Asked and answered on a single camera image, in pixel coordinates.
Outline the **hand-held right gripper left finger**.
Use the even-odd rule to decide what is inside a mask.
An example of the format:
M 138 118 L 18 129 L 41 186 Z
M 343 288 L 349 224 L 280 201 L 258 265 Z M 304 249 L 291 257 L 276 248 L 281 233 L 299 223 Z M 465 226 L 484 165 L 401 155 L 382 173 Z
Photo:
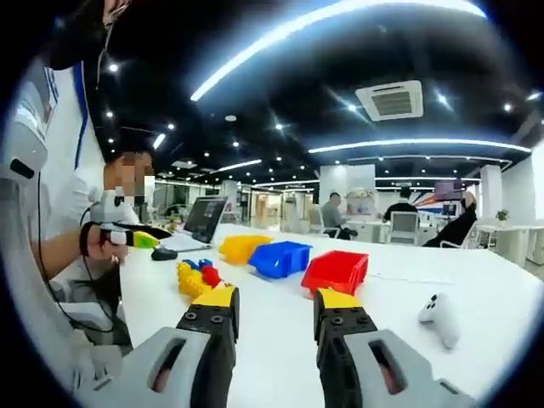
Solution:
M 239 338 L 239 290 L 216 287 L 128 357 L 121 396 L 133 407 L 225 407 Z

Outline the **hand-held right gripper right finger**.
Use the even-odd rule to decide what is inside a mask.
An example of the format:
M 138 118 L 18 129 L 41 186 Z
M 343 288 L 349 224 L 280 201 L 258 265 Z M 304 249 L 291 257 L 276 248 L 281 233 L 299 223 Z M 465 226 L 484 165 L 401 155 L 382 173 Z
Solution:
M 379 330 L 358 298 L 331 288 L 314 293 L 314 340 L 326 407 L 476 407 L 424 356 Z

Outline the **person's left hand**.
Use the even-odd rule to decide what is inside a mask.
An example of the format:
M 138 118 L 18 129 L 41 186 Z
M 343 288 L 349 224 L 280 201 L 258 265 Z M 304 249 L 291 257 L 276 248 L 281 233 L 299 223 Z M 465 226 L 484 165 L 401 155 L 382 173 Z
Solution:
M 95 222 L 85 223 L 80 231 L 79 249 L 83 257 L 96 261 L 118 260 L 122 262 L 128 255 L 124 245 L 113 244 L 109 241 L 109 231 L 102 229 Z

